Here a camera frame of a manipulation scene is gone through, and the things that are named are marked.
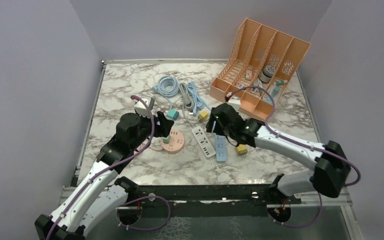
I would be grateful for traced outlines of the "green charger plug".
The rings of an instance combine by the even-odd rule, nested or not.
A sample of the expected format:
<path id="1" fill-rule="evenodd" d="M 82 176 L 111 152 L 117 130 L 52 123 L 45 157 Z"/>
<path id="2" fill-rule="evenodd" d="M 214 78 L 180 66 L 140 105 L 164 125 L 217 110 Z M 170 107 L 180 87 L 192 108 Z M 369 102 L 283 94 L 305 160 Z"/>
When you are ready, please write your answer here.
<path id="1" fill-rule="evenodd" d="M 166 137 L 162 137 L 162 142 L 163 142 L 164 144 L 169 144 L 170 141 L 171 141 L 171 136 L 170 136 L 170 135 L 168 135 L 168 136 L 166 136 Z"/>

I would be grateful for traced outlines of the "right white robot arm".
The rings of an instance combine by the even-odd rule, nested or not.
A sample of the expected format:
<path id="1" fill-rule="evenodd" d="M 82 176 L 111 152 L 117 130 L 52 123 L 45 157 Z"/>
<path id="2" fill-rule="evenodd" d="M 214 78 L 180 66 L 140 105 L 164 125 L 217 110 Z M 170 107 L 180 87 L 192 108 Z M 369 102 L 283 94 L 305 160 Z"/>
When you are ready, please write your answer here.
<path id="1" fill-rule="evenodd" d="M 307 167 L 306 171 L 279 174 L 275 178 L 268 196 L 276 204 L 289 196 L 306 192 L 337 198 L 347 186 L 348 175 L 354 167 L 337 142 L 323 144 L 285 134 L 266 122 L 243 119 L 227 103 L 212 108 L 206 130 L 231 138 L 238 144 L 276 152 Z"/>

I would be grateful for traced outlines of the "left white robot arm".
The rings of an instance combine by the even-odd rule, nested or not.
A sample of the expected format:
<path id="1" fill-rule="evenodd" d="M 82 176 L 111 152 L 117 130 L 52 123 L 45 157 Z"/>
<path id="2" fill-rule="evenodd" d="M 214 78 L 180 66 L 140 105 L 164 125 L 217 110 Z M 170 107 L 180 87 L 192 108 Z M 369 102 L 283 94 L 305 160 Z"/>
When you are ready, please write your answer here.
<path id="1" fill-rule="evenodd" d="M 123 177 L 120 185 L 114 184 L 108 191 L 105 188 L 140 154 L 137 149 L 143 142 L 167 137 L 174 123 L 161 111 L 151 117 L 123 114 L 87 176 L 56 210 L 35 220 L 39 239 L 84 240 L 116 207 L 135 203 L 137 185 L 128 178 Z"/>

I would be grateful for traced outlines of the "teal charger plug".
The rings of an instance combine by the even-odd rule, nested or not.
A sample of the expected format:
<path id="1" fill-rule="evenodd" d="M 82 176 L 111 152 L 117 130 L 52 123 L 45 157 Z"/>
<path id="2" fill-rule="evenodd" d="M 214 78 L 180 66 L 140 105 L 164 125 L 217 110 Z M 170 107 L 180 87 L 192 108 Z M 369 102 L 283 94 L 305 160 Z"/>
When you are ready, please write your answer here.
<path id="1" fill-rule="evenodd" d="M 179 112 L 175 109 L 170 109 L 168 112 L 167 112 L 167 118 L 170 119 L 170 120 L 173 120 L 173 121 L 176 121 L 179 117 Z"/>

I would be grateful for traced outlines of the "yellow charger plug back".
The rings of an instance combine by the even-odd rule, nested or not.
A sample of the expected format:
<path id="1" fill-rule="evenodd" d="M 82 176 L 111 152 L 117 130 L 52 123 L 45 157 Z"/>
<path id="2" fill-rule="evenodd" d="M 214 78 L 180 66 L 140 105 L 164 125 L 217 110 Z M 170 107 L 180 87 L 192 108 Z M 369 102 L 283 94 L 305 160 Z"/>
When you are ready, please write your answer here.
<path id="1" fill-rule="evenodd" d="M 206 111 L 202 111 L 199 115 L 198 115 L 198 121 L 200 123 L 203 123 L 207 118 L 208 118 L 208 113 Z"/>

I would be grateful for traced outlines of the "yellow charger plug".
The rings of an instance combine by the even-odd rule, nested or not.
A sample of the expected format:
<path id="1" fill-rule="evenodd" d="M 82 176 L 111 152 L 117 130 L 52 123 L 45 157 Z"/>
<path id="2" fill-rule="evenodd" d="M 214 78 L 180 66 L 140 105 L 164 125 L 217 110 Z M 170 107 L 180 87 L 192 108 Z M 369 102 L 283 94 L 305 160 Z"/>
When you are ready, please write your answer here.
<path id="1" fill-rule="evenodd" d="M 243 156 L 248 153 L 248 148 L 244 144 L 239 144 L 235 147 L 235 151 L 238 156 Z"/>
<path id="2" fill-rule="evenodd" d="M 198 115 L 198 121 L 200 123 L 203 123 L 207 118 L 208 118 L 208 113 L 206 111 L 202 111 L 199 115 Z"/>

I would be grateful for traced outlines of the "yellow charger plug front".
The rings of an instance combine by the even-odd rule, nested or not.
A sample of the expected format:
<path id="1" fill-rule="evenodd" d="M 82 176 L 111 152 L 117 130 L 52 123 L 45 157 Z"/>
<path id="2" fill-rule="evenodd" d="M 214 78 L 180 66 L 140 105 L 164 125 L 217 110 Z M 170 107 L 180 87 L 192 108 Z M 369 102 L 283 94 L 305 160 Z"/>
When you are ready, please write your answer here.
<path id="1" fill-rule="evenodd" d="M 235 151 L 238 156 L 243 156 L 248 153 L 248 148 L 244 144 L 239 144 L 235 147 Z"/>

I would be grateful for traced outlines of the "blue long power strip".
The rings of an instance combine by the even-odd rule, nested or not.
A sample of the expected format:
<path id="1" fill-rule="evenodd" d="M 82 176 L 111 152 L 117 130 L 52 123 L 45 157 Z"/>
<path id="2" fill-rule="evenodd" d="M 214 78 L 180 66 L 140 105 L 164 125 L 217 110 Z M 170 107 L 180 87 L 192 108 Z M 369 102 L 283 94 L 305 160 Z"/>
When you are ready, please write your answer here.
<path id="1" fill-rule="evenodd" d="M 214 144 L 216 161 L 218 163 L 225 163 L 227 161 L 228 156 L 225 138 L 221 135 L 216 134 L 214 138 Z"/>

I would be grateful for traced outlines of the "pink round power strip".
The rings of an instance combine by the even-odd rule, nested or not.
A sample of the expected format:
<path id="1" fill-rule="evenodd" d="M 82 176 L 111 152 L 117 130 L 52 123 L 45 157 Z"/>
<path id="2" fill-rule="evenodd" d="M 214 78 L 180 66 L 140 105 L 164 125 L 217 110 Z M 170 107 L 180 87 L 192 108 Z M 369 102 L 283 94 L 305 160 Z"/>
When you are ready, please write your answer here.
<path id="1" fill-rule="evenodd" d="M 185 136 L 181 131 L 171 130 L 170 132 L 170 143 L 165 144 L 160 140 L 162 149 L 169 154 L 176 154 L 180 152 L 185 146 Z"/>

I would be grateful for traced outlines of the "white power strip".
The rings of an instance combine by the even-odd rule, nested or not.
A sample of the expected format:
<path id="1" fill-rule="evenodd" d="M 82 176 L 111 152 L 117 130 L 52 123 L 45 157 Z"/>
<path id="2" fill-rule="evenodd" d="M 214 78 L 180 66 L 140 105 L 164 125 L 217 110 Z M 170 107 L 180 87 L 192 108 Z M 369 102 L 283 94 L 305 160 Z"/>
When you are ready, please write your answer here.
<path id="1" fill-rule="evenodd" d="M 206 158 L 211 158 L 216 155 L 216 150 L 200 126 L 192 128 L 191 132 Z"/>

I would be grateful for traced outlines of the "orange file organizer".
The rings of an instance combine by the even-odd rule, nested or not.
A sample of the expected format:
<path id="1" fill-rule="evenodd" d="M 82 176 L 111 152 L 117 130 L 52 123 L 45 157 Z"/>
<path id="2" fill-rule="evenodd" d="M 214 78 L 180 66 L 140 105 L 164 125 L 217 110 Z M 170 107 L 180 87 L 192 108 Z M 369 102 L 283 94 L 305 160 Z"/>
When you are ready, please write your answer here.
<path id="1" fill-rule="evenodd" d="M 239 111 L 264 120 L 291 83 L 311 43 L 249 18 L 239 26 L 226 66 L 210 85 L 212 98 L 224 102 L 233 92 Z M 269 83 L 259 80 L 266 65 L 275 68 Z"/>

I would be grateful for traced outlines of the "black mounting rail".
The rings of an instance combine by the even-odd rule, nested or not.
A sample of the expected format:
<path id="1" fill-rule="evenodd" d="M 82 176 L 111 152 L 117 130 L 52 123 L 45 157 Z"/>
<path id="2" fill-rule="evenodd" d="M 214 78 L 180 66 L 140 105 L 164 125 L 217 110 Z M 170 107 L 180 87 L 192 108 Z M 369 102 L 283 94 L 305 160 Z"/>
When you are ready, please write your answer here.
<path id="1" fill-rule="evenodd" d="M 275 192 L 270 184 L 138 185 L 127 177 L 115 180 L 126 187 L 125 203 L 116 207 L 122 220 L 171 217 L 266 217 L 268 209 L 301 204 L 295 196 Z"/>

